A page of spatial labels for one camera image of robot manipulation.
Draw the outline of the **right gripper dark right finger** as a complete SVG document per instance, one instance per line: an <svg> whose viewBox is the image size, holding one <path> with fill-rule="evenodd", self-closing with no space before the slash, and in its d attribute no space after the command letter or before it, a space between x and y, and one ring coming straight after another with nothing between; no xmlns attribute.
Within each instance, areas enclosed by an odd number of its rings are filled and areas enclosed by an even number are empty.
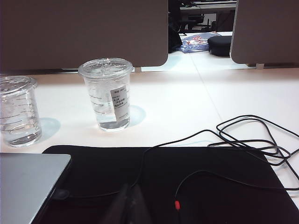
<svg viewBox="0 0 299 224"><path fill-rule="evenodd" d="M150 224L151 217L139 185L135 185L129 193L127 223Z"/></svg>

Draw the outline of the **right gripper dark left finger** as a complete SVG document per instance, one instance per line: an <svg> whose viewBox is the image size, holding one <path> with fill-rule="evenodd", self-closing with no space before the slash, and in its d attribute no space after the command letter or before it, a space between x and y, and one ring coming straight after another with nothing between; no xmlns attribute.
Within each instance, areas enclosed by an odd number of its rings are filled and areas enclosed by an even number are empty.
<svg viewBox="0 0 299 224"><path fill-rule="evenodd" d="M108 224L124 224L126 220L129 186L125 184L115 198L107 216Z"/></svg>

